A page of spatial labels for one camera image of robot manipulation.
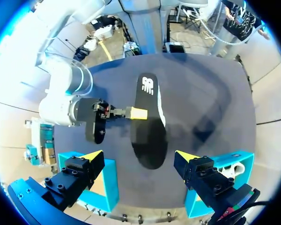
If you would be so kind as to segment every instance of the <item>yellow line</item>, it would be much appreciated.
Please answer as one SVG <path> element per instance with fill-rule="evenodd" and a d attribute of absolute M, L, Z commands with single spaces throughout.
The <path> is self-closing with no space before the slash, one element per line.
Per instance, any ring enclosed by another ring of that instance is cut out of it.
<path fill-rule="evenodd" d="M 109 61 L 112 61 L 112 57 L 109 54 L 109 51 L 107 50 L 106 46 L 104 45 L 103 41 L 99 41 L 99 44 L 101 45 L 101 47 L 103 48 L 105 54 L 107 55 L 107 58 Z"/>

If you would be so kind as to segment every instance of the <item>new balance logo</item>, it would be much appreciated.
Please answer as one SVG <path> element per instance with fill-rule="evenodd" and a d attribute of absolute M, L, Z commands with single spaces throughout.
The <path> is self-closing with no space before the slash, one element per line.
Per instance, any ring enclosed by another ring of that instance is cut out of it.
<path fill-rule="evenodd" d="M 142 78 L 142 87 L 141 89 L 146 92 L 149 93 L 151 95 L 153 95 L 153 80 L 150 78 L 146 78 L 145 76 Z"/>

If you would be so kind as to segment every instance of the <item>yellow triangle marker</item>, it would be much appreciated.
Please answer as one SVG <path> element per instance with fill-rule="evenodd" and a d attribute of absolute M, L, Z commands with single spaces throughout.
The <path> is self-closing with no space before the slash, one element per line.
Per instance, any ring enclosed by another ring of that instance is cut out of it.
<path fill-rule="evenodd" d="M 89 153 L 87 155 L 84 155 L 84 156 L 79 156 L 78 158 L 85 158 L 85 159 L 88 159 L 90 162 L 96 158 L 97 155 L 99 155 L 99 153 L 101 153 L 102 150 L 99 150 L 99 151 L 95 151 L 93 153 Z"/>
<path fill-rule="evenodd" d="M 193 158 L 200 158 L 199 156 L 191 155 L 182 151 L 177 150 L 176 152 L 179 153 L 187 162 Z"/>

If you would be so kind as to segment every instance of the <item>black insole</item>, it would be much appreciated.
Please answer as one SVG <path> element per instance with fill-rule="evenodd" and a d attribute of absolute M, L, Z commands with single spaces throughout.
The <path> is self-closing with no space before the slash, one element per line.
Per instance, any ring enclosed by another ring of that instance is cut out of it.
<path fill-rule="evenodd" d="M 148 111 L 147 120 L 131 121 L 131 143 L 139 162 L 147 169 L 162 166 L 168 143 L 158 111 L 158 80 L 154 74 L 143 73 L 137 81 L 134 107 Z"/>

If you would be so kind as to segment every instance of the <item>dark gray table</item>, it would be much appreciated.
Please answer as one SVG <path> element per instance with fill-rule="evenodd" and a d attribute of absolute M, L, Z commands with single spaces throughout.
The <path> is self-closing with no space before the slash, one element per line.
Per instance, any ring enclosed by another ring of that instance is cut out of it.
<path fill-rule="evenodd" d="M 183 207 L 186 187 L 173 167 L 175 150 L 214 156 L 254 152 L 255 114 L 246 75 L 237 62 L 196 54 L 152 54 L 90 69 L 93 97 L 118 108 L 133 106 L 140 73 L 155 73 L 166 118 L 168 153 L 157 170 L 144 168 L 130 142 L 128 120 L 109 123 L 100 145 L 84 138 L 84 126 L 55 127 L 55 152 L 104 150 L 117 162 L 119 202 L 135 207 Z"/>

